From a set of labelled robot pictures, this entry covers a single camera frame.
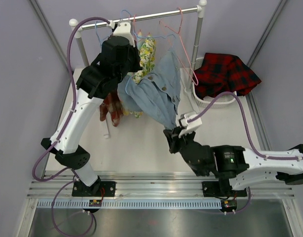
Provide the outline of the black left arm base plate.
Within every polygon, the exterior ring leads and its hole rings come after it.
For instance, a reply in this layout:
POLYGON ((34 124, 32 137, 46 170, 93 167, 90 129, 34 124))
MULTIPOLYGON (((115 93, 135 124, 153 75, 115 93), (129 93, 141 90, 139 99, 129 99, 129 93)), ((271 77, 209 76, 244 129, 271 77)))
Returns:
POLYGON ((93 185, 86 186, 82 181, 73 184, 73 197, 114 197, 116 182, 97 180, 93 185))

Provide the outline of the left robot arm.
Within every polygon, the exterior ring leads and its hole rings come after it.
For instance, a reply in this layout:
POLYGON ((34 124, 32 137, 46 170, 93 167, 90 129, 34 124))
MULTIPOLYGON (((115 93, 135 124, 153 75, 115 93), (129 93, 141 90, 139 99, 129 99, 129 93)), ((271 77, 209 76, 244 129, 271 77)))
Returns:
POLYGON ((132 35, 111 36, 103 42, 101 52, 85 67, 74 83, 76 93, 59 132, 42 139, 62 166, 75 171, 77 190, 95 196, 100 191, 100 178, 89 163, 90 154, 79 145, 80 138, 95 110, 129 72, 141 69, 140 57, 132 35))

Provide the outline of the pink wire hanger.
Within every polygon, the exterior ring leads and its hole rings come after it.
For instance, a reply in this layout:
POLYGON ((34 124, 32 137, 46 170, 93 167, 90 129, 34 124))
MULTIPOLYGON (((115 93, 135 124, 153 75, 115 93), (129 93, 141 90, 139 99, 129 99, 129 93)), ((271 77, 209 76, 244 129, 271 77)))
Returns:
POLYGON ((181 37, 181 28, 182 28, 182 24, 183 24, 183 12, 182 12, 182 9, 180 7, 177 8, 178 11, 179 11, 179 14, 180 14, 180 24, 179 24, 179 28, 178 28, 178 31, 175 31, 173 28, 171 28, 169 25, 165 24, 163 22, 163 20, 160 20, 159 21, 159 25, 162 27, 162 30, 164 30, 165 28, 169 29, 171 32, 173 32, 173 35, 174 36, 178 36, 179 40, 180 40, 180 44, 183 48, 183 51, 184 51, 184 54, 186 56, 186 59, 187 59, 187 62, 189 64, 189 70, 190 72, 188 72, 187 74, 189 75, 190 79, 191 79, 191 83, 194 84, 194 85, 198 85, 199 81, 198 81, 198 78, 197 76, 195 75, 194 73, 194 70, 191 68, 191 60, 189 58, 189 55, 186 51, 186 48, 185 48, 185 45, 184 45, 184 42, 183 42, 183 39, 181 37))

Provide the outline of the red black plaid skirt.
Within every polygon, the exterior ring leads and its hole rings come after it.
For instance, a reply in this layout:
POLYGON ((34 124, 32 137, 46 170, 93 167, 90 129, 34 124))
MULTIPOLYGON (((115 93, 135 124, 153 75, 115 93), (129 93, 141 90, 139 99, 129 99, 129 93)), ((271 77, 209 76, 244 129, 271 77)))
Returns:
POLYGON ((215 98, 225 91, 245 96, 261 83, 252 69, 231 54, 206 53, 195 75, 198 79, 195 94, 200 99, 206 96, 215 98))

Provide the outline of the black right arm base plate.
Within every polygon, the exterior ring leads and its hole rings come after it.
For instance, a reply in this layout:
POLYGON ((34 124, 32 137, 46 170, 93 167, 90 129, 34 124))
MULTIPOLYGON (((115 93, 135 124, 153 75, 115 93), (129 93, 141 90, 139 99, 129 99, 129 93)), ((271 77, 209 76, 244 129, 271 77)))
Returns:
POLYGON ((204 197, 214 197, 220 199, 231 197, 229 192, 222 191, 218 181, 203 181, 201 182, 201 185, 204 197))

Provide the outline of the light blue denim garment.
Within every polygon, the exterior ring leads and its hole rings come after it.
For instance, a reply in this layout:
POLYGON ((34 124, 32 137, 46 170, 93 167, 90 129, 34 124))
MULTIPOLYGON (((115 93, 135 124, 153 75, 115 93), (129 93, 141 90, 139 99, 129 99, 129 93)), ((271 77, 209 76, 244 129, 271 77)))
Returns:
POLYGON ((180 102, 180 69, 174 50, 169 49, 154 69, 135 83, 126 76, 118 85, 119 99, 133 112, 144 112, 166 129, 176 126, 180 102))

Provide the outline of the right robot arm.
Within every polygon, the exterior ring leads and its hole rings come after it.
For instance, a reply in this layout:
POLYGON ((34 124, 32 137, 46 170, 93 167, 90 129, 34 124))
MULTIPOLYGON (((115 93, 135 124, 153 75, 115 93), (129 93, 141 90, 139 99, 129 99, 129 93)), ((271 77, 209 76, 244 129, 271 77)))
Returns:
POLYGON ((230 197, 256 184, 282 181, 303 185, 303 144, 287 151, 254 151, 241 146, 211 147, 194 141, 181 127, 163 131, 172 154, 180 153, 196 176, 213 174, 221 196, 230 197))

